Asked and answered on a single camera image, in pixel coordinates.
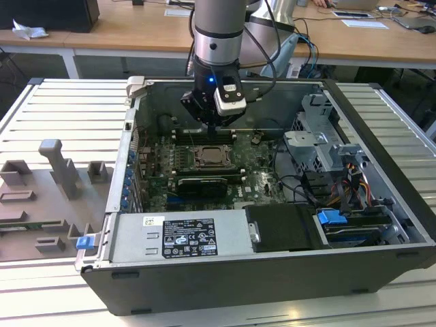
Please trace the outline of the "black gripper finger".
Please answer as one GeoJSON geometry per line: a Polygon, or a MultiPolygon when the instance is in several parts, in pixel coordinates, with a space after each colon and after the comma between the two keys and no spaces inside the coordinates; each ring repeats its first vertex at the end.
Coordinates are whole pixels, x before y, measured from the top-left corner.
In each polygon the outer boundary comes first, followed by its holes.
{"type": "Polygon", "coordinates": [[[201,91],[189,91],[181,97],[181,104],[197,122],[206,126],[207,135],[213,137],[213,108],[211,99],[201,91]]]}
{"type": "Polygon", "coordinates": [[[240,114],[233,114],[230,116],[219,116],[218,112],[212,116],[212,138],[216,138],[217,131],[222,127],[227,127],[231,123],[235,122],[244,115],[244,112],[240,114]]]}

